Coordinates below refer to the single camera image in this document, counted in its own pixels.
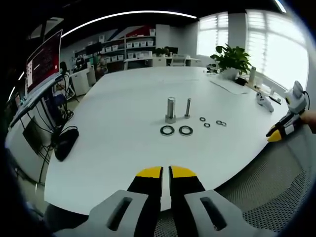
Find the monitor screen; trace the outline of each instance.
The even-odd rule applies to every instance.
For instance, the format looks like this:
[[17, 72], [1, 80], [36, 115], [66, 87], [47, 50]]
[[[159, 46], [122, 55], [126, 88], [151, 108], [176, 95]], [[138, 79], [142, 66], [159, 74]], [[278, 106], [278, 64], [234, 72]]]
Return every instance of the monitor screen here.
[[100, 42], [89, 45], [85, 48], [86, 55], [93, 54], [102, 50], [102, 45]]
[[175, 47], [168, 47], [169, 52], [172, 52], [173, 54], [178, 53], [178, 49], [179, 48], [175, 48]]
[[38, 47], [26, 62], [27, 91], [30, 92], [49, 76], [59, 72], [59, 52], [62, 31]]

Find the human hand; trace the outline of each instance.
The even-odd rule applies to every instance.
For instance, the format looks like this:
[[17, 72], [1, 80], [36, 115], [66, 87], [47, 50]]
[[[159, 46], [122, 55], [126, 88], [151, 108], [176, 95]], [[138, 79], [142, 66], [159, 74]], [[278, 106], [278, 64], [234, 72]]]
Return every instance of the human hand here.
[[303, 123], [308, 124], [312, 133], [316, 133], [316, 111], [307, 110], [301, 115]]

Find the window blind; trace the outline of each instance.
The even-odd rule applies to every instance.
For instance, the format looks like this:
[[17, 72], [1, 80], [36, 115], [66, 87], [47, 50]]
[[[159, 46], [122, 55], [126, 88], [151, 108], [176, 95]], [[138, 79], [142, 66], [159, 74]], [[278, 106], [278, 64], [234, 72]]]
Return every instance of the window blind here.
[[228, 13], [201, 18], [197, 33], [197, 55], [210, 56], [218, 45], [228, 43]]
[[258, 72], [290, 89], [296, 80], [305, 88], [308, 53], [298, 26], [288, 17], [265, 11], [247, 11], [250, 63]]

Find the white wall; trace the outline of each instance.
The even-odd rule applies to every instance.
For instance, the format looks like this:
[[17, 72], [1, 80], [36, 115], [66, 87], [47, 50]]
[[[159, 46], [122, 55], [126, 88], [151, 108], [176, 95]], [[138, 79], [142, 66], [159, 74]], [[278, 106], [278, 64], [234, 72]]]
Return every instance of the white wall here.
[[246, 13], [228, 14], [228, 45], [230, 47], [246, 48], [247, 40]]
[[182, 49], [182, 41], [183, 41], [183, 29], [179, 27], [170, 26], [170, 47], [179, 48], [179, 53]]
[[156, 47], [164, 48], [170, 45], [170, 26], [156, 25]]
[[214, 60], [209, 56], [197, 55], [197, 43], [198, 43], [198, 22], [189, 24], [183, 28], [183, 39], [181, 53], [186, 53], [192, 58], [197, 58], [202, 61], [202, 65], [206, 66], [210, 63], [214, 63]]

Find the chair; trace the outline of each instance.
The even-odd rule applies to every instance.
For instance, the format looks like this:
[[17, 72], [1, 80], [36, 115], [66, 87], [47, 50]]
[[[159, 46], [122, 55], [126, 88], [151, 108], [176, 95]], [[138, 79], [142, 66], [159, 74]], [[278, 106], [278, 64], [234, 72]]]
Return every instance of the chair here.
[[186, 66], [186, 54], [173, 54], [170, 66], [172, 67], [185, 67]]

